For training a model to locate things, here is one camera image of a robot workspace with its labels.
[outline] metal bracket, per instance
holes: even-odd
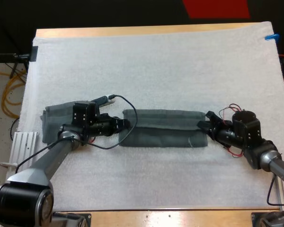
[[[260,220],[265,214],[267,213],[264,213],[264,212],[251,213],[252,227],[260,227]]]

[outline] gray cloth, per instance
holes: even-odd
[[[47,106],[43,110],[42,116],[42,133],[43,143],[52,143],[57,140],[57,134],[63,124],[71,124],[72,122],[72,107],[76,102],[68,102],[60,105]]]
[[[124,147],[199,148],[207,146],[207,137],[198,127],[205,114],[181,110],[137,110],[136,128],[121,143]],[[136,121],[133,110],[124,110],[124,118]],[[119,133],[119,141],[130,129]]]

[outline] white towel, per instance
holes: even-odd
[[[42,135],[45,106],[107,94],[123,95],[139,109],[218,113],[237,103],[256,113],[263,138],[284,159],[284,82],[275,41],[264,39],[273,33],[264,22],[211,32],[35,38],[38,55],[30,63],[19,129]],[[118,99],[101,112],[122,117],[128,108]],[[95,141],[116,142],[117,136]],[[110,210],[265,207],[270,180],[270,173],[209,140],[194,149],[82,147],[67,156],[52,183],[56,210]]]

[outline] black wire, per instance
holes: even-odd
[[[28,160],[30,160],[31,158],[35,157],[36,155],[40,154],[42,151],[48,149],[48,148],[53,148],[55,145],[57,145],[59,142],[63,141],[63,140],[72,140],[72,141],[78,141],[80,143],[82,143],[83,145],[90,145],[90,146],[93,146],[93,147],[96,147],[96,148],[100,148],[100,149],[103,149],[103,150],[109,150],[111,148],[114,148],[118,145],[120,145],[128,136],[129,134],[133,131],[133,129],[137,126],[137,123],[138,123],[138,114],[137,114],[137,110],[136,108],[134,107],[133,104],[131,104],[126,98],[124,98],[123,96],[120,96],[120,95],[111,95],[109,96],[109,99],[112,99],[114,97],[120,97],[122,98],[125,102],[127,102],[134,110],[134,113],[135,113],[135,116],[136,116],[136,122],[135,124],[133,125],[133,127],[128,131],[128,133],[124,136],[124,138],[119,141],[118,143],[116,143],[115,145],[112,145],[108,148],[105,148],[105,147],[101,147],[97,144],[93,144],[93,143],[88,143],[88,142],[85,142],[85,141],[82,141],[82,140],[78,140],[78,139],[75,139],[74,137],[66,137],[66,138],[63,138],[63,139],[59,139],[59,140],[56,140],[55,142],[51,143],[50,145],[46,146],[45,148],[42,148],[41,150],[39,150],[38,152],[34,153],[33,155],[31,155],[30,157],[28,157],[27,159],[23,160],[16,168],[16,173],[18,172],[19,168],[24,164],[26,163]]]
[[[280,204],[280,203],[270,203],[269,202],[269,197],[270,197],[270,193],[271,193],[271,189],[273,188],[274,182],[275,182],[275,178],[276,175],[274,174],[273,179],[271,180],[270,186],[269,186],[269,190],[268,190],[268,194],[267,194],[267,204],[270,206],[284,206],[284,204]]]
[[[12,70],[13,70],[13,67],[11,67],[9,64],[7,64],[7,63],[4,63],[4,64],[6,64],[8,67],[10,67]]]
[[[242,111],[242,109],[241,109],[241,107],[238,105],[238,104],[235,104],[235,103],[231,103],[231,104],[229,104],[229,107],[230,108],[232,108],[232,105],[235,105],[235,106],[237,106],[238,108],[239,108],[239,110],[240,111]]]
[[[18,70],[18,69],[13,69],[10,65],[8,65],[7,63],[5,63],[8,67],[10,67],[13,71],[14,71],[14,73],[16,73],[16,75],[17,76],[19,76],[19,78],[20,78],[20,80],[23,82],[23,83],[26,83],[21,77],[24,77],[23,75],[19,75],[16,71],[19,71],[21,74],[22,74],[22,72],[20,71],[20,70]]]
[[[13,127],[14,127],[15,123],[16,123],[18,120],[19,120],[19,118],[16,118],[16,119],[13,121],[13,123],[11,124],[10,130],[9,130],[9,135],[10,135],[11,141],[14,140],[14,139],[13,139],[13,136],[12,136],[12,131],[13,131]]]
[[[93,146],[93,147],[100,148],[100,149],[103,149],[103,150],[109,150],[109,149],[111,149],[111,148],[115,148],[116,146],[120,145],[120,144],[129,136],[129,134],[134,130],[134,128],[137,126],[137,123],[138,123],[137,110],[136,110],[136,108],[134,107],[134,105],[131,104],[130,101],[128,101],[128,100],[127,100],[126,98],[124,98],[123,96],[120,96],[120,95],[111,95],[111,96],[109,96],[108,98],[109,98],[109,99],[113,99],[113,98],[115,98],[115,97],[122,98],[125,102],[127,102],[127,103],[133,108],[133,111],[134,111],[135,116],[136,116],[136,122],[134,123],[133,127],[128,131],[128,133],[123,137],[123,139],[120,140],[120,141],[119,141],[118,143],[116,143],[115,145],[112,145],[112,146],[110,146],[110,147],[108,147],[108,148],[101,147],[101,146],[99,146],[99,145],[97,145],[97,144],[93,144],[93,143],[86,143],[86,142],[84,142],[84,141],[82,141],[82,140],[78,140],[78,139],[73,139],[74,141],[78,141],[78,142],[80,142],[80,143],[82,143],[82,144],[91,145],[91,146]]]
[[[62,139],[59,139],[59,140],[56,140],[55,142],[47,145],[45,148],[42,148],[41,150],[39,150],[38,152],[34,153],[33,155],[29,156],[27,159],[23,160],[16,168],[16,171],[15,173],[18,173],[18,170],[19,168],[24,164],[26,163],[28,160],[32,159],[33,157],[35,157],[36,155],[40,154],[42,151],[48,149],[48,148],[53,148],[54,146],[56,146],[58,143],[60,143],[61,141],[64,141],[64,140],[73,140],[73,137],[65,137],[65,138],[62,138]]]

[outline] wooden table edge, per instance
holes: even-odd
[[[38,38],[75,38],[114,35],[150,35],[175,32],[201,32],[234,29],[256,23],[228,23],[201,25],[168,25],[168,26],[133,26],[133,27],[82,27],[82,28],[50,28],[38,29]]]

